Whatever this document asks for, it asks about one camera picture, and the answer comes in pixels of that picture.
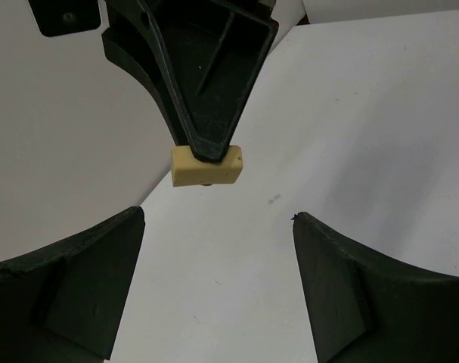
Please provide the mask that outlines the small tan eraser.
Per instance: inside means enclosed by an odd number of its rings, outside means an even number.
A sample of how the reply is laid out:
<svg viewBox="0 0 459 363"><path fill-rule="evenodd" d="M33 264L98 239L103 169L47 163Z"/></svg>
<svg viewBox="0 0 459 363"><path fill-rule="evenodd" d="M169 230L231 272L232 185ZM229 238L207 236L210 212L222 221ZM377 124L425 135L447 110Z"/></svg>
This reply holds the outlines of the small tan eraser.
<svg viewBox="0 0 459 363"><path fill-rule="evenodd" d="M189 146L175 146L171 152L173 187L234 184L243 170L239 146L231 145L220 163L198 160Z"/></svg>

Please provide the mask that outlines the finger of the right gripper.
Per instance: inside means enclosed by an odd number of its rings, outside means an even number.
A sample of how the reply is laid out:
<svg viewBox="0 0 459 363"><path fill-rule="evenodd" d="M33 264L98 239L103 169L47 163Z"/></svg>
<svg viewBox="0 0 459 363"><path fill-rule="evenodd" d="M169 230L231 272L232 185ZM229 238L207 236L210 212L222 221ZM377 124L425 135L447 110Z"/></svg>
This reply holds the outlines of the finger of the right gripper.
<svg viewBox="0 0 459 363"><path fill-rule="evenodd" d="M154 53L193 155L225 157L278 32L273 1L139 1Z"/></svg>
<svg viewBox="0 0 459 363"><path fill-rule="evenodd" d="M186 135L154 53L139 31L107 2L108 28L102 34L106 59L135 78L155 100L177 145L186 144Z"/></svg>

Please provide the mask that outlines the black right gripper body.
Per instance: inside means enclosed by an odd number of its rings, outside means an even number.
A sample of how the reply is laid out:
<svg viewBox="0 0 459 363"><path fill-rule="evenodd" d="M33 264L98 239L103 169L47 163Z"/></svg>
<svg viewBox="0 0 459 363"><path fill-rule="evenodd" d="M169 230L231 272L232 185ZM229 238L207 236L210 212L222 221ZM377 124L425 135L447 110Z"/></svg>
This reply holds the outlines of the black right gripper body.
<svg viewBox="0 0 459 363"><path fill-rule="evenodd" d="M97 29L101 25L98 0L29 0L36 24L46 37Z"/></svg>

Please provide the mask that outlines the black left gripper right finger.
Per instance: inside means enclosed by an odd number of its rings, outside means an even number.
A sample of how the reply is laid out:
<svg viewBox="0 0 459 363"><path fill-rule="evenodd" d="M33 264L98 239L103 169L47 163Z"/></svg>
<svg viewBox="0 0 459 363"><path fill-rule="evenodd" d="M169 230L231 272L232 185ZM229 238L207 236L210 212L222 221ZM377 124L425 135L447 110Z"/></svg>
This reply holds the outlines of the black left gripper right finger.
<svg viewBox="0 0 459 363"><path fill-rule="evenodd" d="M319 362L459 362L459 277L393 259L305 212L293 239Z"/></svg>

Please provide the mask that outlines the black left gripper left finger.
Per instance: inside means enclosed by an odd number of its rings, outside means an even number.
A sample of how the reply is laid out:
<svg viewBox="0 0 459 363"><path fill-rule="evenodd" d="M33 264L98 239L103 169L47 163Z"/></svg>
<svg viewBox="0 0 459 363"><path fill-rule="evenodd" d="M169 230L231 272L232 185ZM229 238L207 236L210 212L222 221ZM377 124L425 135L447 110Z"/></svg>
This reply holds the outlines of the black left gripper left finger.
<svg viewBox="0 0 459 363"><path fill-rule="evenodd" d="M110 359L144 234L133 206L0 262L0 362Z"/></svg>

